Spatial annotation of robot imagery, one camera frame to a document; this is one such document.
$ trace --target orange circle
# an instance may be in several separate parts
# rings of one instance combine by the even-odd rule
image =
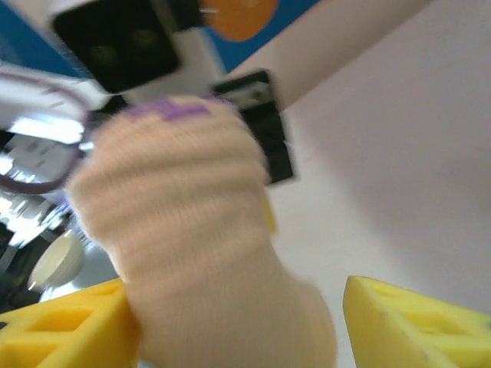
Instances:
[[[279,0],[203,0],[206,23],[229,41],[256,36],[271,20]]]

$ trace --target white bowl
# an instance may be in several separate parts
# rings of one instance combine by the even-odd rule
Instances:
[[[29,290],[42,292],[72,281],[84,264],[84,246],[71,233],[62,235],[46,249],[29,277]]]

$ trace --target purple eyeglass frame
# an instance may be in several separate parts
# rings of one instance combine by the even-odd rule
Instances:
[[[90,105],[83,97],[55,83],[48,82],[46,80],[37,79],[35,77],[29,77],[26,75],[5,73],[0,71],[0,79],[22,82],[26,84],[35,84],[37,87],[50,89],[54,92],[58,92],[59,94],[65,95],[66,97],[68,97],[68,99],[75,102],[82,109],[82,111],[84,111],[82,118],[79,120],[82,126],[84,127],[84,132],[82,133],[81,142],[83,142],[85,139],[89,137],[89,134],[91,132],[89,127],[89,121],[91,116]],[[78,144],[71,145],[70,149],[72,150],[71,159],[67,164],[67,167],[62,171],[62,173],[57,179],[52,180],[50,182],[40,182],[40,183],[18,182],[16,180],[8,178],[5,175],[0,175],[0,187],[10,192],[16,192],[16,193],[30,195],[30,196],[38,196],[41,194],[46,194],[61,188],[64,185],[65,181],[70,176],[71,172],[74,170],[77,161],[80,158],[81,151],[79,149]]]

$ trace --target beige knit fabric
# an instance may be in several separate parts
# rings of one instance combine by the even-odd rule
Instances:
[[[272,248],[268,177],[246,125],[217,100],[171,102],[205,109],[120,113],[69,183],[126,283],[142,357],[159,368],[333,367],[321,295]]]

